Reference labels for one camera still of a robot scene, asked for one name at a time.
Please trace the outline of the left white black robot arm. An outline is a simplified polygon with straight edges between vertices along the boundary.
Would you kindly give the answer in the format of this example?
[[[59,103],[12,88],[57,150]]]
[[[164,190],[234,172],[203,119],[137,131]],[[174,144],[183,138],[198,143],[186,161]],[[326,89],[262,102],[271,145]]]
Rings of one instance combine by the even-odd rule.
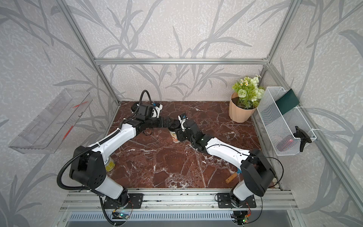
[[[146,129],[166,128],[168,118],[160,116],[161,103],[137,104],[133,115],[102,140],[89,147],[79,146],[57,175],[57,185],[64,190],[89,190],[119,203],[128,201],[128,191],[112,180],[106,171],[109,157],[124,143]]]

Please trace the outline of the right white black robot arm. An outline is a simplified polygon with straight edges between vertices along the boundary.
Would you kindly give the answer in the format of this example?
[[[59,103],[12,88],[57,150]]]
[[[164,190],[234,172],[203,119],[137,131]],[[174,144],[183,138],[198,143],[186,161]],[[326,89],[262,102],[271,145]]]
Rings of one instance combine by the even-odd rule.
[[[244,150],[222,142],[216,137],[203,133],[192,119],[179,119],[176,129],[179,141],[188,140],[197,151],[218,157],[237,167],[243,180],[230,192],[237,201],[244,201],[252,195],[263,197],[275,172],[259,149]]]

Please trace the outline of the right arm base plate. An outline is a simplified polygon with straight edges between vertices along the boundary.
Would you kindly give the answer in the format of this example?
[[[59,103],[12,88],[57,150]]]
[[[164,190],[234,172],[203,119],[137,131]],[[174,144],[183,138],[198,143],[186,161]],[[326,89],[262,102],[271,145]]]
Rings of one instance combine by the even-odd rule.
[[[215,195],[215,201],[219,208],[256,208],[254,195],[247,197],[245,200],[240,200],[230,193],[218,193]]]

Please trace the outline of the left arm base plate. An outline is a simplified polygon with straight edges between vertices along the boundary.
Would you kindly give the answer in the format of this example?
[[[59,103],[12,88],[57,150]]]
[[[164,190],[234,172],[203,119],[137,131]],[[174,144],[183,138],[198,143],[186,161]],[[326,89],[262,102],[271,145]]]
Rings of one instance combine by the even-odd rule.
[[[143,202],[144,194],[127,194],[121,195],[118,199],[106,197],[103,205],[105,209],[126,208],[126,209],[140,209]]]

